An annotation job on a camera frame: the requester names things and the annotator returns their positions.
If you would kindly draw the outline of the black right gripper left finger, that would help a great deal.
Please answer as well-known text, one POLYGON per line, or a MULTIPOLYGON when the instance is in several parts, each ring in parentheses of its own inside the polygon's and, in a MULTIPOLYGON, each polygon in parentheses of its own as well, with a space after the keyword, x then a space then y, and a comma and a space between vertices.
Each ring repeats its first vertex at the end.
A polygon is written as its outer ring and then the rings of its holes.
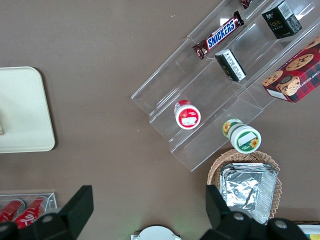
POLYGON ((58 212, 49 211, 19 229, 14 222, 0 224, 2 240, 76 240, 94 211, 93 188, 83 185, 58 212))

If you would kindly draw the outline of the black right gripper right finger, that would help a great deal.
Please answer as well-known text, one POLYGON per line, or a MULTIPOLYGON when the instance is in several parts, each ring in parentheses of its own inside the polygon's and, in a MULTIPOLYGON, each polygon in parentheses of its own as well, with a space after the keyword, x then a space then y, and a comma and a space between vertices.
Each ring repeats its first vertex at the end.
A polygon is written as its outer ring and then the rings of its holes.
POLYGON ((207 185, 205 207, 211 224, 202 240, 307 240, 292 221, 273 218, 266 225, 245 213, 231 211, 215 185, 207 185))

